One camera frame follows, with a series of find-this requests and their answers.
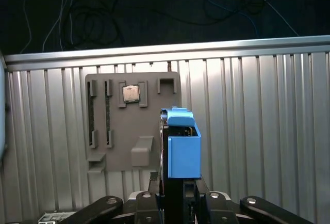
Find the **gray mounting board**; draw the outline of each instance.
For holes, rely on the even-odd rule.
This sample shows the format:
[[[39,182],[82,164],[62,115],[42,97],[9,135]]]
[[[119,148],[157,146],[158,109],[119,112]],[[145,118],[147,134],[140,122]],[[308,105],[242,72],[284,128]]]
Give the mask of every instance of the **gray mounting board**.
[[[179,74],[88,74],[85,82],[88,172],[157,169],[160,110],[180,107]]]

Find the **corrugated metal wall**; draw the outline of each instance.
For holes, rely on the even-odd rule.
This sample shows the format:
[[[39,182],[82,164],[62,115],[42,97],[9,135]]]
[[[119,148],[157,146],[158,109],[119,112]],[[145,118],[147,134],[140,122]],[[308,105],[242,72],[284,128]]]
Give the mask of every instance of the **corrugated metal wall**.
[[[328,223],[328,53],[169,63],[180,74],[183,106],[193,110],[203,136],[202,172],[209,187],[236,202],[257,195]],[[89,73],[168,67],[157,61],[7,73],[11,111],[0,173],[0,223],[146,189],[145,170],[87,175],[84,80]]]

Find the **screw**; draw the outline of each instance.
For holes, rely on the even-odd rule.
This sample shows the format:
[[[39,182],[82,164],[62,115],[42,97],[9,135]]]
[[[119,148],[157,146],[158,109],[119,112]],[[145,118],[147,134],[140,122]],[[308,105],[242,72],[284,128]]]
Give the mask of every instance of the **screw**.
[[[256,204],[256,199],[253,199],[253,198],[247,198],[247,200],[246,200],[248,203],[250,203],[250,204]]]
[[[145,197],[145,198],[149,198],[149,197],[151,197],[151,194],[150,193],[144,193],[142,196]]]
[[[211,193],[211,197],[213,197],[213,198],[218,198],[219,197],[219,194],[218,193]]]
[[[117,200],[115,198],[109,198],[107,203],[108,204],[115,204],[117,202]]]

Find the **dark floor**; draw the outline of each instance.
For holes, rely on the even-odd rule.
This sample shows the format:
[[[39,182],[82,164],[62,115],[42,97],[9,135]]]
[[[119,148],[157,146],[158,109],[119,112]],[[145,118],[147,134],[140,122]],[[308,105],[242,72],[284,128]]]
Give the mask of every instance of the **dark floor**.
[[[62,15],[63,50],[257,38],[251,21],[240,14],[232,15],[217,24],[206,25],[230,13],[206,0],[118,0],[114,10],[112,7],[115,0],[101,1],[103,4],[95,0],[83,0],[76,5],[79,8],[70,9],[68,0]],[[243,3],[242,0],[212,1],[232,10],[242,7]],[[255,15],[249,14],[259,38],[296,36],[268,5],[261,8],[263,2],[252,1],[258,1],[257,6],[250,3],[248,8],[261,11]],[[330,31],[325,8],[327,0],[269,1],[300,36],[323,35]],[[24,0],[0,0],[0,49],[4,54],[20,53],[29,41],[23,3]],[[32,40],[24,53],[42,52],[43,42],[59,17],[60,6],[61,0],[26,0]],[[69,10],[74,23],[73,43],[77,43],[76,48],[70,44]],[[85,15],[75,18],[74,15],[82,10]],[[44,51],[61,51],[62,48],[57,25],[45,43]]]

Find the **white cable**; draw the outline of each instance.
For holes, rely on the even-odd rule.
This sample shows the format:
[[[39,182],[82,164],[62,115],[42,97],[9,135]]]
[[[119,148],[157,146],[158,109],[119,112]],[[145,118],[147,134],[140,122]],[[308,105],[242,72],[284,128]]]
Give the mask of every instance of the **white cable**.
[[[293,31],[293,33],[295,33],[298,37],[300,36],[292,27],[291,27],[291,25],[288,23],[288,21],[286,21],[286,19],[279,13],[279,11],[278,10],[276,10],[276,8],[272,5],[272,4],[270,4],[269,2],[268,2],[268,0],[263,0],[263,1],[265,1],[266,3],[267,3],[267,5],[269,5],[276,13],[277,13],[277,15],[279,15],[280,16],[280,18],[288,25],[288,27]]]
[[[26,4],[26,0],[23,1],[23,11],[24,11],[25,20],[26,20],[26,23],[27,23],[27,28],[29,29],[29,41],[28,41],[27,44],[24,46],[24,48],[21,50],[21,53],[23,53],[23,51],[29,46],[29,44],[30,44],[31,41],[32,41],[32,32],[31,32],[31,28],[30,28],[29,19],[28,19],[27,14],[26,14],[25,4]]]
[[[59,24],[59,33],[60,33],[60,46],[61,46],[61,49],[63,51],[63,47],[62,47],[62,40],[61,40],[61,22],[62,22],[62,13],[63,13],[63,0],[61,2],[61,11],[60,11],[60,24]]]
[[[63,8],[66,6],[67,2],[68,2],[68,0],[65,0]],[[56,22],[55,22],[55,24],[53,25],[51,31],[48,33],[48,35],[46,36],[46,38],[45,38],[45,40],[44,40],[44,42],[43,42],[43,44],[42,44],[42,52],[44,52],[45,44],[46,44],[46,41],[47,41],[48,37],[51,35],[53,29],[55,28],[55,26],[57,25],[57,23],[60,21],[60,18],[61,18],[61,15],[62,15],[62,11],[63,11],[63,8],[61,9],[60,16],[59,16],[58,19],[56,20]]]
[[[71,39],[71,44],[73,44],[73,40],[72,40],[72,16],[71,16],[71,13],[70,13],[70,39]]]

